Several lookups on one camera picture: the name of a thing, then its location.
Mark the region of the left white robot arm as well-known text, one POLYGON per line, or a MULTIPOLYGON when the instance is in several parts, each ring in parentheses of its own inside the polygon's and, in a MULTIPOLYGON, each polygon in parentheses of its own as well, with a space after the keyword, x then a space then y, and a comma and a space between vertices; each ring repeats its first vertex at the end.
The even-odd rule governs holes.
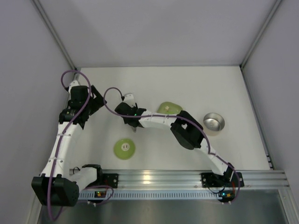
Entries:
POLYGON ((100 165, 83 165, 79 172, 70 174, 71 154, 76 142, 89 117, 103 107, 103 97, 94 86, 88 88, 73 83, 67 90, 71 99, 59 115, 58 133, 51 155, 41 174, 31 182, 42 205, 73 207, 82 190, 103 183, 100 165))

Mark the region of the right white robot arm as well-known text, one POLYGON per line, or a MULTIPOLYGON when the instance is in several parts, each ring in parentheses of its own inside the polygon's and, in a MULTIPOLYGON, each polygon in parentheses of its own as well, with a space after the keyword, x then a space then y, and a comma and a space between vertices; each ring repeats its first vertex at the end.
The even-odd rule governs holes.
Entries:
POLYGON ((211 147, 203 127, 188 112, 168 115, 150 112, 138 106, 120 103, 114 110, 124 123, 133 127, 158 128, 172 132, 178 143, 185 149, 198 150, 208 162, 211 172, 201 174, 204 188, 244 187, 242 174, 233 165, 223 160, 211 147))

